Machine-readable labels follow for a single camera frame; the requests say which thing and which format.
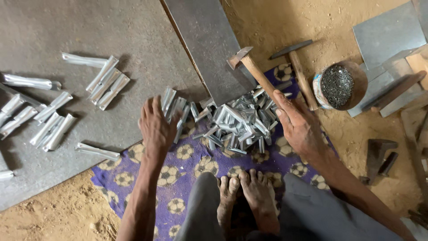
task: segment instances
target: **tin can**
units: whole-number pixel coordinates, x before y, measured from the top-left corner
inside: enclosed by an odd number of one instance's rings
[[[333,66],[341,66],[347,69],[351,73],[352,78],[354,80],[354,87],[352,88],[351,97],[349,97],[348,101],[340,108],[332,107],[321,90],[323,74],[327,69]],[[317,98],[317,101],[320,103],[321,107],[324,109],[336,109],[340,111],[346,111],[358,105],[358,103],[363,99],[364,95],[366,94],[368,84],[369,82],[367,80],[366,73],[364,73],[364,71],[360,69],[358,64],[350,61],[341,61],[322,69],[315,75],[314,81],[312,82],[315,97]]]

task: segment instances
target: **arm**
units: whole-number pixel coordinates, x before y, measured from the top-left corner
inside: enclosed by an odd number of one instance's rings
[[[177,132],[178,118],[168,124],[160,107],[160,96],[150,98],[141,108],[138,127],[146,151],[141,158],[138,177],[123,214],[118,241],[153,240],[155,228],[156,184],[166,153]]]
[[[365,187],[322,141],[319,122],[301,103],[293,104],[280,91],[274,97],[281,103],[276,114],[284,136],[295,151],[314,167],[340,198],[389,228],[405,240],[415,240],[392,211]]]

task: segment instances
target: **hand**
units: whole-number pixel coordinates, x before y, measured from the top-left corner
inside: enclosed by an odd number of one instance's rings
[[[141,130],[148,155],[166,154],[177,133],[179,115],[172,117],[171,123],[168,124],[160,105],[161,98],[156,96],[146,100],[141,107],[138,128]]]
[[[328,148],[323,142],[316,117],[299,100],[292,103],[279,90],[275,90],[273,95],[281,105],[276,114],[291,147],[308,162],[322,158]]]

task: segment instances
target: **hammer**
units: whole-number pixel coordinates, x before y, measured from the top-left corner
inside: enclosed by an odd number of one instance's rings
[[[306,80],[305,75],[303,74],[303,67],[296,53],[296,50],[303,48],[305,46],[308,46],[312,43],[313,41],[312,39],[310,39],[310,40],[298,43],[296,45],[286,47],[285,49],[273,54],[269,59],[270,60],[276,59],[285,54],[290,55],[291,64],[293,65],[294,72],[296,73],[296,76],[297,76],[297,84],[299,84],[299,88],[302,90],[303,94],[306,97],[306,101],[308,103],[309,109],[311,111],[314,111],[318,109],[318,104],[315,100],[314,94],[312,93],[311,87],[309,86],[309,83]]]
[[[239,62],[242,62],[244,66],[248,69],[248,71],[251,73],[251,75],[253,75],[257,82],[263,87],[267,95],[278,107],[280,107],[281,105],[279,105],[278,101],[273,96],[273,91],[275,90],[275,87],[273,87],[273,85],[269,82],[263,72],[256,66],[251,57],[247,55],[251,49],[252,47],[245,47],[241,49],[237,54],[230,57],[227,60],[227,63],[233,70],[235,70]]]

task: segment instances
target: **dusty floor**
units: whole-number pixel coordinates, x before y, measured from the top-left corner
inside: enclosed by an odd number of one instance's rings
[[[254,46],[252,57],[265,71],[285,59],[268,57],[282,47],[313,39],[298,51],[308,79],[323,67],[341,60],[358,64],[362,58],[352,26],[395,8],[407,0],[222,0],[241,46]],[[365,113],[350,118],[347,112],[318,110],[345,165],[365,174],[367,139],[399,143],[399,157],[390,178],[376,181],[372,191],[401,216],[421,200],[409,159],[399,115],[381,118]],[[85,171],[39,195],[0,213],[2,240],[113,240],[120,219],[90,182]]]

